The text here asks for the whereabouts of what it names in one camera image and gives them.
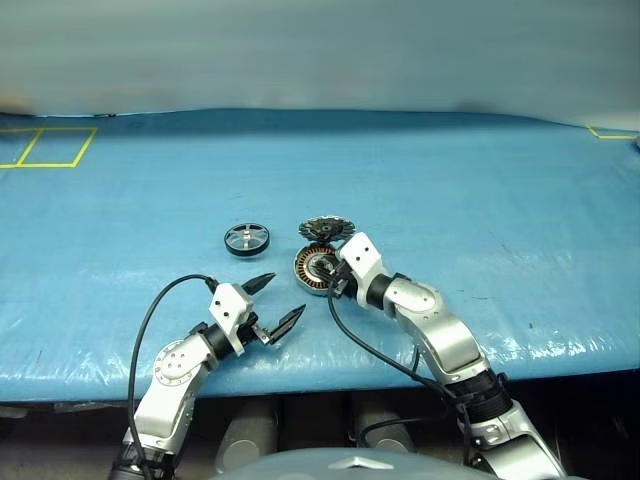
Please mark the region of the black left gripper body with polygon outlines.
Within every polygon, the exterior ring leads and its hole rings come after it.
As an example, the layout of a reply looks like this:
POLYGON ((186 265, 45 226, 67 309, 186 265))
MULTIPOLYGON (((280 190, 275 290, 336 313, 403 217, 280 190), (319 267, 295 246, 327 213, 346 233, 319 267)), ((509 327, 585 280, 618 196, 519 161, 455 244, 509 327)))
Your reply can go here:
POLYGON ((263 344, 270 343, 270 333, 258 325, 258 319, 258 315, 255 312, 251 312, 246 321, 239 327, 239 339, 243 346, 249 345, 254 341, 260 341, 263 344))

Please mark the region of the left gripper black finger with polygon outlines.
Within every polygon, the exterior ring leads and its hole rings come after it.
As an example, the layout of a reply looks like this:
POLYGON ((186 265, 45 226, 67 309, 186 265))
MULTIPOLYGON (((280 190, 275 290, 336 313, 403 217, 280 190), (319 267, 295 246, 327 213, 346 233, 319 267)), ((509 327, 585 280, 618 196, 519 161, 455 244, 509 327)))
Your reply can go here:
POLYGON ((296 323, 298 322, 299 318, 304 313, 305 309, 306 309, 306 305, 302 304, 302 305, 292 309, 288 313, 286 313, 279 320, 279 323, 278 323, 277 327, 273 331, 270 332, 270 334, 269 334, 269 343, 270 344, 275 344, 282 337, 287 335, 293 329, 293 327, 296 325, 296 323))
POLYGON ((253 296, 264 289, 275 277, 276 274, 270 272, 251 278, 243 283, 243 290, 247 295, 253 296))

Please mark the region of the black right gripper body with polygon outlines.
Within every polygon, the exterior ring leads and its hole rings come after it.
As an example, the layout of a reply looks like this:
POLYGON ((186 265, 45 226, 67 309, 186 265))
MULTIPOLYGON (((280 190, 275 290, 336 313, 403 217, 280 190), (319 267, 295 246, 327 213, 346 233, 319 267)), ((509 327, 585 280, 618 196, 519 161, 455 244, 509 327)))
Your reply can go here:
POLYGON ((328 295, 333 298, 346 296, 349 299, 355 299, 358 284, 351 267, 345 261, 339 261, 333 274, 339 279, 338 289, 336 291, 328 290, 328 295))

